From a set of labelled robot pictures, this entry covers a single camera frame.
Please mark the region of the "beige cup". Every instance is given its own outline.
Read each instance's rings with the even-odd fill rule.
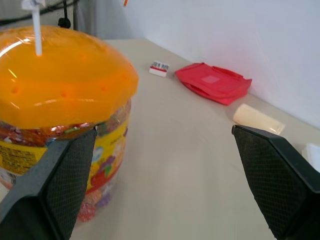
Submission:
[[[279,135],[286,126],[247,104],[242,104],[238,107],[233,115],[233,121],[240,125],[265,130],[276,135]]]

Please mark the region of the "white table surface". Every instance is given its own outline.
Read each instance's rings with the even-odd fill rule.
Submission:
[[[108,42],[133,63],[139,89],[116,194],[71,239],[274,239],[247,184],[232,114],[246,103],[285,123],[281,135],[298,151],[320,142],[320,131],[252,95],[228,107],[201,98],[173,75],[190,63],[147,40]],[[149,74],[154,60],[170,64],[167,78]]]

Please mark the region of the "orange plastic lid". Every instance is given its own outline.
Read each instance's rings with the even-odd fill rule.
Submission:
[[[32,27],[0,33],[0,121],[21,129],[99,123],[137,90],[131,63],[87,34],[42,26],[42,56]]]

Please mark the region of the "red fabric pouch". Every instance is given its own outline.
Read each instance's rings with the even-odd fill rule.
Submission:
[[[175,72],[178,79],[193,92],[223,105],[229,105],[248,93],[251,79],[205,63],[195,63]]]

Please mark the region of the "plastic jar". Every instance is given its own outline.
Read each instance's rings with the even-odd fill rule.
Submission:
[[[35,54],[31,27],[0,33],[0,182],[10,189],[52,142],[95,126],[78,215],[87,222],[112,197],[138,75],[127,59],[97,38],[52,26],[41,32],[42,56]]]

